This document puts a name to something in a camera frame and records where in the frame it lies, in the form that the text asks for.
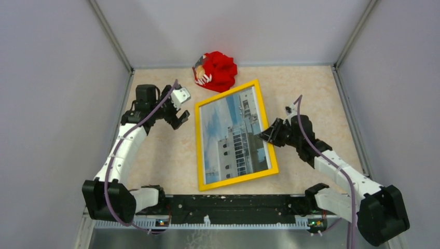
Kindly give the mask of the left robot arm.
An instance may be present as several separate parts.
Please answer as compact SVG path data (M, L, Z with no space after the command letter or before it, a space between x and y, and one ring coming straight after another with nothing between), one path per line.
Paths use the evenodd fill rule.
M141 145L156 121L164 120L177 130L189 118L189 111L179 115L191 94L178 81L163 90L151 84L138 85L131 107L120 120L118 134L101 170L92 180L84 181L82 194L90 217L132 226L134 217L148 208L153 214L166 209L164 190L159 185L128 189L127 179Z

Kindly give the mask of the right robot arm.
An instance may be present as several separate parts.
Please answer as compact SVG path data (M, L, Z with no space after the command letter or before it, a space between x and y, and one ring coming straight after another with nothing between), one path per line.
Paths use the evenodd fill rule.
M329 211L354 225L372 246L380 246L410 228L401 191L381 185L343 161L323 140L316 138L306 115L277 118L258 138L276 147L292 146L299 158L330 177L347 194L316 184L305 191L304 206L311 214Z

